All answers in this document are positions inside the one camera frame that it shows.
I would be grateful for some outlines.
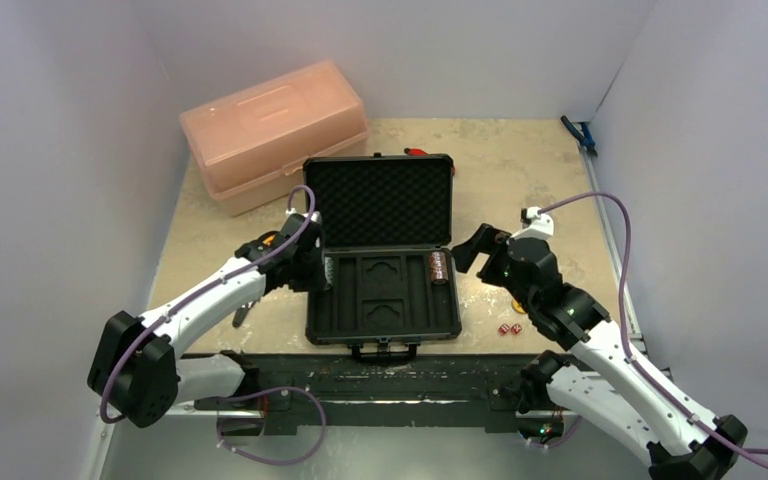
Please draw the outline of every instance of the case handle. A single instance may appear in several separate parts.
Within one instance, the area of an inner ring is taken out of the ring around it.
[[[358,363],[371,365],[393,365],[406,363],[416,358],[416,344],[408,345],[407,350],[393,352],[387,346],[379,346],[377,352],[362,353],[359,345],[352,346],[352,358]]]

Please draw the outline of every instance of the white wall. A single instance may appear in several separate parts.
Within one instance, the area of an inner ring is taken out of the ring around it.
[[[334,59],[373,117],[589,120],[655,0],[134,0],[191,108]]]
[[[127,2],[0,1],[0,478],[78,476],[101,328],[145,307],[170,220],[178,110]]]
[[[768,2],[659,1],[593,131],[647,346],[768,446]]]

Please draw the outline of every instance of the case lid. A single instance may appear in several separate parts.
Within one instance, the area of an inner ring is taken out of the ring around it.
[[[326,248],[447,245],[452,240],[452,159],[445,154],[312,158]]]

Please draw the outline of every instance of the gray floor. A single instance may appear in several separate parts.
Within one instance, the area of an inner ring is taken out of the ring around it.
[[[288,458],[313,443],[316,428],[295,437],[256,439],[248,450]],[[619,443],[583,424],[549,454],[528,450],[515,434],[472,428],[329,428],[320,451],[302,465],[269,467],[216,448],[214,421],[166,417],[149,429],[116,428],[104,479],[554,479],[648,478]]]

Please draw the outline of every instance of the beige tabletop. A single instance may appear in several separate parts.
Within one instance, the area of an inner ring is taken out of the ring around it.
[[[573,138],[553,120],[377,119],[370,121],[367,154],[400,154],[405,147],[448,153],[455,162],[453,244],[481,223],[514,231],[526,206],[545,206],[590,189]],[[301,198],[297,208],[304,211]],[[198,168],[190,162],[169,237],[161,257],[151,306],[175,298],[214,273],[241,244],[280,228],[286,198],[237,217],[210,199]],[[616,283],[596,205],[583,200],[552,213],[552,250],[565,280],[590,292],[612,313]],[[482,284],[473,270],[458,274],[463,332],[457,339],[425,342],[419,353],[539,353],[560,350],[544,339],[510,295]],[[199,339],[193,352],[220,349],[248,353],[346,353],[345,346],[314,346],[305,330],[305,294],[281,289],[255,306],[239,329],[231,317]],[[520,323],[519,335],[500,335],[500,324]]]

